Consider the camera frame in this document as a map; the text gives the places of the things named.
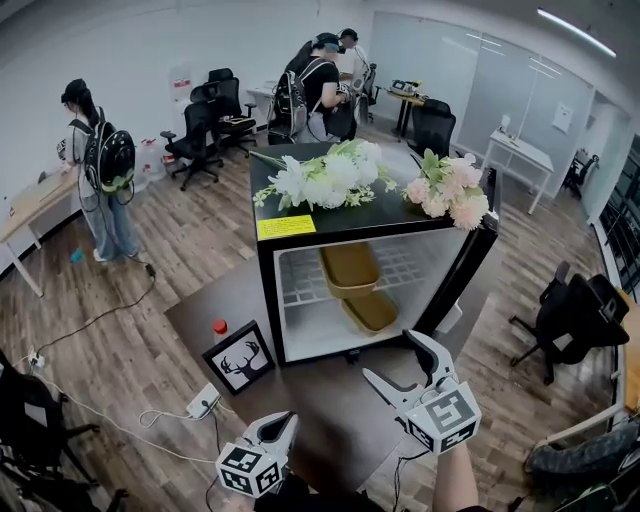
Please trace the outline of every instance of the artificial flower bouquet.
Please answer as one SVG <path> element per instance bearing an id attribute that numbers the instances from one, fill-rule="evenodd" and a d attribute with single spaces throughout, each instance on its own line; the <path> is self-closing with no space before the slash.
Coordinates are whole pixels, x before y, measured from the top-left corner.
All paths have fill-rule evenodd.
<path id="1" fill-rule="evenodd" d="M 272 158 L 256 152 L 251 154 L 280 169 L 275 177 L 269 176 L 272 184 L 253 197 L 256 206 L 264 206 L 265 199 L 271 195 L 280 195 L 279 210 L 305 201 L 311 210 L 314 206 L 360 206 L 374 200 L 371 190 L 374 181 L 383 181 L 386 192 L 396 188 L 381 163 L 380 146 L 361 139 L 334 144 L 326 155 L 306 162 L 291 156 Z"/>
<path id="2" fill-rule="evenodd" d="M 403 197 L 420 204 L 430 217 L 442 217 L 448 211 L 457 228 L 476 229 L 489 211 L 489 201 L 478 185 L 482 172 L 473 166 L 475 161 L 471 153 L 438 159 L 427 149 L 420 177 L 409 183 Z"/>

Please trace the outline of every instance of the deer picture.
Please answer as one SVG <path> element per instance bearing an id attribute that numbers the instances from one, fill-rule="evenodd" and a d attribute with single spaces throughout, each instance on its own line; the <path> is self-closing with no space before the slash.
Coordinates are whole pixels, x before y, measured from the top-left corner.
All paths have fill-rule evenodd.
<path id="1" fill-rule="evenodd" d="M 231 364 L 229 363 L 229 361 L 227 361 L 227 356 L 225 356 L 222 359 L 222 361 L 220 361 L 220 368 L 226 374 L 230 374 L 230 373 L 233 373 L 235 375 L 242 374 L 249 382 L 251 382 L 260 371 L 260 369 L 254 370 L 253 368 L 251 368 L 251 361 L 253 361 L 256 358 L 256 356 L 260 353 L 260 345 L 258 345 L 255 341 L 247 341 L 245 342 L 245 345 L 247 346 L 247 348 L 251 350 L 252 355 L 250 358 L 249 357 L 244 358 L 243 366 L 240 366 L 239 364 L 235 363 L 236 367 L 231 368 Z"/>

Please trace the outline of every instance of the picture frame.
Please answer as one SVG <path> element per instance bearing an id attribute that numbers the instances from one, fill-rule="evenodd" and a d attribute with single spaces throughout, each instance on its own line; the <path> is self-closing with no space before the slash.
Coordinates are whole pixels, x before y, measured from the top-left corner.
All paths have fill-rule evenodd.
<path id="1" fill-rule="evenodd" d="M 237 395 L 275 368 L 255 320 L 207 350 L 202 358 L 232 395 Z"/>

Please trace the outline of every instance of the wooden desk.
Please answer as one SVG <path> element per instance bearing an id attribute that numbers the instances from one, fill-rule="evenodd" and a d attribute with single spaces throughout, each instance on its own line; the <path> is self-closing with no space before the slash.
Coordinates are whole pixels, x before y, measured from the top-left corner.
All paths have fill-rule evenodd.
<path id="1" fill-rule="evenodd" d="M 31 223 L 70 193 L 77 190 L 77 181 L 78 173 L 74 170 L 64 176 L 60 172 L 52 174 L 41 183 L 27 187 L 13 199 L 11 203 L 13 215 L 9 215 L 4 219 L 0 227 L 0 245 L 8 252 L 18 272 L 22 274 L 22 277 L 29 283 L 29 286 L 38 297 L 42 297 L 44 293 L 27 272 L 18 255 L 11 249 L 9 239 L 16 231 L 26 228 L 33 237 L 33 243 L 40 249 L 42 246 L 31 229 Z"/>
<path id="2" fill-rule="evenodd" d="M 626 411 L 629 414 L 636 414 L 638 412 L 640 408 L 640 305 L 633 302 L 633 299 L 622 290 L 618 290 L 618 293 L 629 306 L 629 312 L 622 320 L 622 326 L 629 334 L 629 342 L 618 347 L 618 350 L 622 351 L 623 364 L 611 377 L 612 380 L 624 379 L 624 394 L 616 396 L 616 401 L 611 407 L 582 423 L 546 437 L 536 444 L 535 448 L 584 432 L 603 421 L 608 421 L 618 413 Z"/>
<path id="3" fill-rule="evenodd" d="M 399 99 L 402 104 L 400 105 L 400 115 L 398 116 L 398 124 L 396 125 L 395 135 L 398 137 L 404 137 L 407 133 L 407 127 L 409 126 L 409 118 L 411 117 L 411 109 L 414 105 L 424 105 L 425 98 L 422 96 L 403 96 L 387 89 L 387 94 L 392 98 Z"/>
<path id="4" fill-rule="evenodd" d="M 533 203 L 531 203 L 531 208 L 529 208 L 529 215 L 533 213 L 538 201 L 540 201 L 540 197 L 542 197 L 542 193 L 545 188 L 547 188 L 547 183 L 551 175 L 553 174 L 553 164 L 551 163 L 551 158 L 544 151 L 539 150 L 535 146 L 523 141 L 522 139 L 511 139 L 507 137 L 504 133 L 499 130 L 494 131 L 491 134 L 491 138 L 489 139 L 489 147 L 487 148 L 487 153 L 484 155 L 482 159 L 482 167 L 481 171 L 484 171 L 489 164 L 491 163 L 491 156 L 494 153 L 495 147 L 499 147 L 510 153 L 516 155 L 518 158 L 521 158 L 525 162 L 529 162 L 534 167 L 537 167 L 542 171 L 542 183 L 540 183 L 540 188 L 538 193 L 536 194 Z M 513 175 L 514 178 L 522 180 L 522 177 L 518 175 Z"/>

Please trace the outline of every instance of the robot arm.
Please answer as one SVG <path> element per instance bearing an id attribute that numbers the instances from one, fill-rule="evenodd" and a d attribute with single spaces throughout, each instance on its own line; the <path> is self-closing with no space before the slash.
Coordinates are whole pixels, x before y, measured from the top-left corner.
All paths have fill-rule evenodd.
<path id="1" fill-rule="evenodd" d="M 382 399 L 398 413 L 405 431 L 436 455 L 474 436 L 482 414 L 469 385 L 460 384 L 451 354 L 425 334 L 405 330 L 415 345 L 426 387 L 413 384 L 401 388 L 381 375 L 364 369 L 364 377 Z"/>
<path id="2" fill-rule="evenodd" d="M 227 443 L 216 469 L 231 491 L 259 498 L 286 477 L 289 451 L 298 432 L 298 415 L 271 414 L 254 421 L 234 443 Z"/>

